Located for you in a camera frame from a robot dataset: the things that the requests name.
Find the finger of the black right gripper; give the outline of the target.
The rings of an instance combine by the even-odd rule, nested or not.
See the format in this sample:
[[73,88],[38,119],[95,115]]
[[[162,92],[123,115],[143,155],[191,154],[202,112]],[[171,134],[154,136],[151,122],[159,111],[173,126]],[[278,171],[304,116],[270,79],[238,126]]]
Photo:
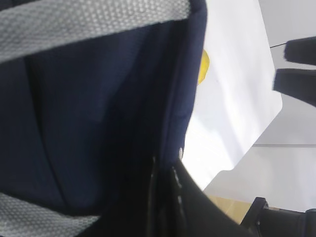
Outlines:
[[316,38],[294,39],[286,43],[284,57],[293,63],[316,64]]
[[273,90],[315,106],[316,71],[278,69],[275,75]]

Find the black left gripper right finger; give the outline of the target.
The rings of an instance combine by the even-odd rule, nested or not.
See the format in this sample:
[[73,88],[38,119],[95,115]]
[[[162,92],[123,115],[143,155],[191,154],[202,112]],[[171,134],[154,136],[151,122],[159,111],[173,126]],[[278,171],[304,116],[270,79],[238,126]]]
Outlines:
[[174,237],[252,237],[221,211],[196,185],[183,163],[170,169]]

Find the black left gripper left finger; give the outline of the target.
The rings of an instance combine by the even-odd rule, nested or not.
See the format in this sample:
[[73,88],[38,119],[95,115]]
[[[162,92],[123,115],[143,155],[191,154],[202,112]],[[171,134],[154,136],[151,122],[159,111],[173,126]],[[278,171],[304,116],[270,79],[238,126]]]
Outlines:
[[145,159],[131,174],[122,197],[98,221],[95,237],[161,237],[163,208],[158,200],[156,156]]

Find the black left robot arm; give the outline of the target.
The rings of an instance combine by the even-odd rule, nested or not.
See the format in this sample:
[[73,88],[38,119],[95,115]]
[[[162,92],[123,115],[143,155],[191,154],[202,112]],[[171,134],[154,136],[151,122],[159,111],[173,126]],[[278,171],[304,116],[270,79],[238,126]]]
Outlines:
[[146,191],[134,191],[99,221],[98,237],[313,237],[316,212],[273,210],[257,197],[241,223],[220,210],[183,164],[153,167]]

